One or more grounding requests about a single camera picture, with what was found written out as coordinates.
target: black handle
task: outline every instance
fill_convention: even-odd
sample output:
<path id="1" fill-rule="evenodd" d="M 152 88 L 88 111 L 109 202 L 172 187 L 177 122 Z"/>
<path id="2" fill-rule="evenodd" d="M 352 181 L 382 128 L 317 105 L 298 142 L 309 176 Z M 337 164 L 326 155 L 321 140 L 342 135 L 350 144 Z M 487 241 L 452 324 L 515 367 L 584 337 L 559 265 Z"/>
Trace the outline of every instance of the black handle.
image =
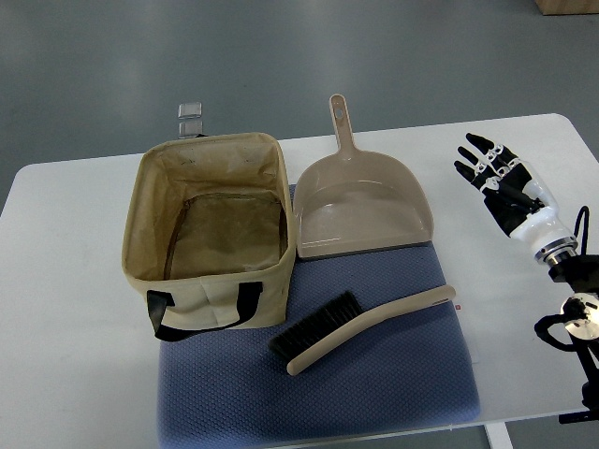
<path id="1" fill-rule="evenodd" d="M 568 321 L 570 320 L 566 319 L 565 315 L 562 314 L 544 316 L 536 323 L 536 325 L 534 325 L 534 332 L 539 339 L 550 344 L 554 348 L 559 349 L 560 351 L 566 351 L 567 353 L 573 353 L 576 350 L 574 344 L 562 343 L 549 333 L 549 328 L 553 325 L 563 325 Z"/>
<path id="2" fill-rule="evenodd" d="M 249 321 L 256 314 L 262 290 L 262 282 L 240 283 L 239 293 L 237 295 L 237 313 L 239 314 L 240 319 L 230 325 L 201 330 L 182 330 L 164 326 L 162 324 L 162 319 L 165 316 L 167 307 L 174 306 L 175 301 L 170 293 L 148 290 L 148 315 L 150 316 L 150 321 L 152 321 L 154 335 L 157 339 L 162 341 L 180 341 L 203 332 L 224 330 L 241 325 L 246 321 Z"/>

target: concrete floor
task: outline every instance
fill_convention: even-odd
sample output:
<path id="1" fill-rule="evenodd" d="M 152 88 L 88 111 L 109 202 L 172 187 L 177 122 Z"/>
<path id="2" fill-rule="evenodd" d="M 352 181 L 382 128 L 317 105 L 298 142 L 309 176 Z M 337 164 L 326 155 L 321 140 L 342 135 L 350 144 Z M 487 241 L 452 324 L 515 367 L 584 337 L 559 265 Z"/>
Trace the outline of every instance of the concrete floor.
<path id="1" fill-rule="evenodd" d="M 203 102 L 207 134 L 279 139 L 332 134 L 336 92 L 357 132 L 557 112 L 597 157 L 598 45 L 598 15 L 544 17 L 533 0 L 5 0 L 0 207 L 25 165 L 175 138 L 185 101 Z M 598 423 L 557 417 L 508 430 L 516 449 L 599 441 Z M 326 447 L 488 444 L 475 427 Z"/>

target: metal clamp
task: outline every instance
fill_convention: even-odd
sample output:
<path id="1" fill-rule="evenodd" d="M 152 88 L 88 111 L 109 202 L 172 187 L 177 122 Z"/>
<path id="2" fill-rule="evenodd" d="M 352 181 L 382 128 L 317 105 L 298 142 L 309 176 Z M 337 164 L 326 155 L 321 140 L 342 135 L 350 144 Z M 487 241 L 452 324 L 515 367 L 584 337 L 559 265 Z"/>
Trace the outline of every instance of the metal clamp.
<path id="1" fill-rule="evenodd" d="M 202 104 L 200 102 L 181 103 L 177 114 L 177 117 L 181 120 L 179 122 L 179 138 L 203 137 L 201 116 Z"/>

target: black bristles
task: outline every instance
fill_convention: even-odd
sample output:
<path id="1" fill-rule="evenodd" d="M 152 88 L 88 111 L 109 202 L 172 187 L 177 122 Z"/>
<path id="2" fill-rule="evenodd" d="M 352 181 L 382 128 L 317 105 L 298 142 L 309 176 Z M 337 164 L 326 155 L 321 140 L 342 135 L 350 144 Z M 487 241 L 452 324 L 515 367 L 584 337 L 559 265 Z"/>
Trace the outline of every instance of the black bristles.
<path id="1" fill-rule="evenodd" d="M 356 297 L 345 292 L 274 337 L 269 348 L 285 362 L 290 362 L 361 313 L 364 310 Z"/>

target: basket handle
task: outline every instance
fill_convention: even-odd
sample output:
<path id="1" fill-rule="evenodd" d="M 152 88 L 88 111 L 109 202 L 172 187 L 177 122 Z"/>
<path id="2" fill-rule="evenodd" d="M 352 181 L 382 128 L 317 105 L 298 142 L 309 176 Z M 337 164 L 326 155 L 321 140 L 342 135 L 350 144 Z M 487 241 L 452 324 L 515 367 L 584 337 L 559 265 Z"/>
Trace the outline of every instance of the basket handle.
<path id="1" fill-rule="evenodd" d="M 237 295 L 237 313 L 239 314 L 240 319 L 230 325 L 201 330 L 182 330 L 164 326 L 162 324 L 162 319 L 165 316 L 167 307 L 173 307 L 175 305 L 172 294 L 148 290 L 146 296 L 148 302 L 148 315 L 150 316 L 150 321 L 152 321 L 154 335 L 157 339 L 162 341 L 180 341 L 196 334 L 224 330 L 241 325 L 246 321 L 249 321 L 256 314 L 262 290 L 262 282 L 241 282 L 239 293 Z"/>

